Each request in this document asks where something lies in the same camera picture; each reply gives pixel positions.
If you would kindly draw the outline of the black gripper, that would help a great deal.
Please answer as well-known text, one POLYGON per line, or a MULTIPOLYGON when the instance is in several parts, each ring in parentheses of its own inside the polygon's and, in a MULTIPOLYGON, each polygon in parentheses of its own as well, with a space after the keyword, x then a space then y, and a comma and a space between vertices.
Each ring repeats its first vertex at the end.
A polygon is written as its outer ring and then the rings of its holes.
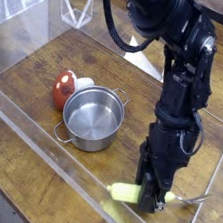
POLYGON ((139 212, 164 210, 166 192, 171 190, 176 171, 188 165, 198 132, 198 128, 178 130, 160 121, 150 123, 146 141, 139 147, 135 181, 141 185, 139 212))

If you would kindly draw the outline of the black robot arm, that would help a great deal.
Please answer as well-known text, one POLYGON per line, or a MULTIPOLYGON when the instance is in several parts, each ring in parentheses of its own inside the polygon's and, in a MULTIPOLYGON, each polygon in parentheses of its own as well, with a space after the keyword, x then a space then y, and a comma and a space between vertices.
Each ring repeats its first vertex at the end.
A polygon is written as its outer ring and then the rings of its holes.
POLYGON ((216 52, 215 27, 205 8, 194 0, 128 0, 132 23, 144 42, 130 46, 114 26, 111 0, 103 0, 108 32, 125 52, 144 50, 163 40, 164 81, 154 108, 156 121, 140 147, 136 181, 138 210, 155 213, 166 204, 175 172, 199 151, 204 128, 199 109, 211 95, 210 72, 216 52))

